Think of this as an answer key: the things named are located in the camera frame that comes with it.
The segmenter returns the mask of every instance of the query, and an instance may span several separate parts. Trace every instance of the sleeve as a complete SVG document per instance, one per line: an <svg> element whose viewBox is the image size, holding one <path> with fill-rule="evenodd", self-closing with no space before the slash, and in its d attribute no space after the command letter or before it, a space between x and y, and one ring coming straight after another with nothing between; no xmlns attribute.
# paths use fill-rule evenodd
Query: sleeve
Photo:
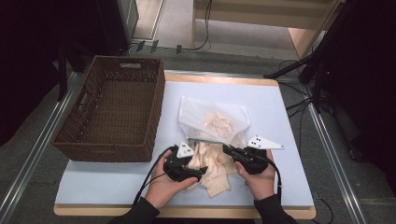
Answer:
<svg viewBox="0 0 396 224"><path fill-rule="evenodd" d="M297 223L293 217L283 210L276 194L259 201L255 200L254 206L259 211L263 223Z"/></svg>
<svg viewBox="0 0 396 224"><path fill-rule="evenodd" d="M126 214L120 217L114 217L108 224L149 224L160 211L152 206L145 198L140 198L139 202L129 210Z"/></svg>

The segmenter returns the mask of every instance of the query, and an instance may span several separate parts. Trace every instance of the cable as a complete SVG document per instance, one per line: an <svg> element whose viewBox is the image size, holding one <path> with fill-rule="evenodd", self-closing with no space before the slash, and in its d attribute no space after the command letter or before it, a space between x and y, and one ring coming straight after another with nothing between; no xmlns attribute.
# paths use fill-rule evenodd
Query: cable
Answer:
<svg viewBox="0 0 396 224"><path fill-rule="evenodd" d="M301 155L301 129L302 129L302 126L303 126L303 115L304 115L304 112L305 112L306 108L308 107L308 105L306 105L303 108L303 112L301 112L301 117L300 117L300 131L299 131L299 143L298 143L299 144L299 147L298 147L298 154L299 155Z"/></svg>
<svg viewBox="0 0 396 224"><path fill-rule="evenodd" d="M329 206L328 203L326 203L326 201L324 201L324 200L319 196L319 193L318 193L318 197L317 197L315 200L323 202L323 203L329 208L330 214L331 214L331 219L330 219L330 222L328 222L327 224L331 224L331 223L333 222L333 220L334 220L334 213L332 212L332 208ZM314 220L314 219L311 219L311 220L312 220L313 222L319 224L319 222L317 222L316 220Z"/></svg>
<svg viewBox="0 0 396 224"><path fill-rule="evenodd" d="M266 159L268 161L268 163L270 165L272 165L274 167L274 169L276 170L276 174L277 174L277 198L279 199L279 202L281 203L281 199L282 199L282 180L280 178L280 172L277 169L275 163L273 161L271 161L270 159Z"/></svg>
<svg viewBox="0 0 396 224"><path fill-rule="evenodd" d="M155 180L155 179L157 179L158 177L161 177L161 176L163 176L163 175L166 175L167 174L167 172L165 172L165 173L163 173L163 174L161 174L161 175L157 175L157 176L155 176L154 178L152 178L152 179L150 179L150 181L145 185L145 187L147 187L153 180Z"/></svg>
<svg viewBox="0 0 396 224"><path fill-rule="evenodd" d="M293 113L289 114L289 119L292 118L294 115L302 112L309 104L311 104L312 102L305 102L302 106L300 106L296 111L294 111Z"/></svg>
<svg viewBox="0 0 396 224"><path fill-rule="evenodd" d="M277 68L279 69L279 71L281 70L280 66L282 65L282 63L288 63L288 62L294 62L294 63L299 63L300 65L305 65L304 63L301 63L300 61L297 61L297 60L285 60L285 61L281 62L281 63L277 66ZM301 74L300 70L298 70L298 68L296 68L296 70L297 70L298 74L300 75L300 74Z"/></svg>
<svg viewBox="0 0 396 224"><path fill-rule="evenodd" d="M198 50L198 49L201 49L204 45L206 45L206 43L209 44L209 49L206 49L206 51L208 51L212 48L212 45L210 44L210 41L209 41L209 19L210 19L211 10L212 10L212 0L209 0L209 3L207 4L206 11L205 11L206 39L205 39L204 44L202 44L200 47L195 48L195 49L182 49L182 50ZM128 50L129 56L131 56L131 49L136 46L131 46L131 48ZM157 47L157 49L175 49L175 48Z"/></svg>
<svg viewBox="0 0 396 224"><path fill-rule="evenodd" d="M158 162L160 161L160 159L163 157L163 155L165 154L165 152L169 150L169 148L167 148L164 152L162 152L160 154L160 156L157 158L157 160L154 162L154 164L152 164L150 170L148 171L148 175L146 176L146 179L143 181L142 187L140 187L140 190L136 193L136 197L134 197L134 203L133 205L137 204L137 201L139 201L140 195L142 195L142 191L143 189L146 187L146 183L148 182L149 176L151 175L152 171L154 170L154 168L157 166Z"/></svg>
<svg viewBox="0 0 396 224"><path fill-rule="evenodd" d="M136 44L136 43L131 43L131 47L128 49L128 56L130 56L131 57L131 49L133 49L134 47L136 47L138 44ZM128 67L130 65L130 63L127 63L127 64L125 64L124 65L124 67Z"/></svg>
<svg viewBox="0 0 396 224"><path fill-rule="evenodd" d="M206 6L206 12L205 12L205 27L206 27L206 40L204 42L204 44L201 45L201 47L196 48L196 49L184 49L184 50L198 50L201 49L207 42L207 40L209 39L209 19L210 19L210 11L212 10L212 0L209 0L209 3Z"/></svg>
<svg viewBox="0 0 396 224"><path fill-rule="evenodd" d="M292 86L289 85L289 84L286 84L286 83L283 83L283 82L279 82L279 84L280 84L280 85L287 86L287 87L289 87L289 88L291 88L291 89L294 89L295 91L297 91L297 92L299 92L299 93L302 93L302 94L304 94L305 96L310 96L308 93L306 93L306 92L304 92L304 91L300 91L300 90L298 90L297 88L292 87Z"/></svg>
<svg viewBox="0 0 396 224"><path fill-rule="evenodd" d="M301 105L301 104L306 103L306 102L311 102L311 101L312 101L312 97L303 99L300 103L297 103L297 104L295 104L295 105L289 105L289 106L287 106L287 107L286 107L286 110L293 109L294 107L296 107L296 106L298 106L298 105Z"/></svg>

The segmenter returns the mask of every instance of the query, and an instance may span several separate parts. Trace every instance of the wicker basket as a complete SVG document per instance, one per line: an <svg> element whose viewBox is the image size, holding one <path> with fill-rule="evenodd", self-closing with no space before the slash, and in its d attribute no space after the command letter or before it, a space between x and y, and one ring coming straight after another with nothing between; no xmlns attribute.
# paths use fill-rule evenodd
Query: wicker basket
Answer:
<svg viewBox="0 0 396 224"><path fill-rule="evenodd" d="M52 144L73 161L151 161L164 86L161 59L96 56Z"/></svg>

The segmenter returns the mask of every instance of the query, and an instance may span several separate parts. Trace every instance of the metal rail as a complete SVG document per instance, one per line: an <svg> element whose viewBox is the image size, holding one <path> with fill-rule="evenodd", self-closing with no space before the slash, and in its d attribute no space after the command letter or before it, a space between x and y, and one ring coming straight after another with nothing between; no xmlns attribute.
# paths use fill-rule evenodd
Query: metal rail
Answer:
<svg viewBox="0 0 396 224"><path fill-rule="evenodd" d="M303 90L310 94L310 90L306 85L303 85ZM316 111L312 104L309 105L309 111L311 113L312 120L317 127L320 140L325 149L330 166L332 167L332 172L334 173L338 187L341 190L346 204L346 208L350 214L353 223L367 223L366 218L361 210L359 200L356 197L355 192L349 183L349 180L347 179L347 174L344 171L343 165L341 164L340 159L337 156L337 152L335 151L334 145L332 144L332 139L327 132L321 115Z"/></svg>
<svg viewBox="0 0 396 224"><path fill-rule="evenodd" d="M6 198L3 200L0 207L0 224L6 224L12 216L12 213L20 200L23 191L25 190L38 162L43 155L47 144L52 137L52 134L70 101L71 92L76 88L77 74L73 72L68 80L70 91L66 94L64 99L56 104L46 125L41 134L38 136L35 145L33 146L29 156L27 157L20 172L15 178L14 182L9 187Z"/></svg>

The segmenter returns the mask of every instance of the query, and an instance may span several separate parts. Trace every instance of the basket handle hole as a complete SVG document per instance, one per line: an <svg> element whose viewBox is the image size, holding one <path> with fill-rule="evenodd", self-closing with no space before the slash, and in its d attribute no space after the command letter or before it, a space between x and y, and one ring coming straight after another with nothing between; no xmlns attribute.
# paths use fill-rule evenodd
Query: basket handle hole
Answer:
<svg viewBox="0 0 396 224"><path fill-rule="evenodd" d="M125 68L142 68L142 64L140 63L120 63L120 66Z"/></svg>

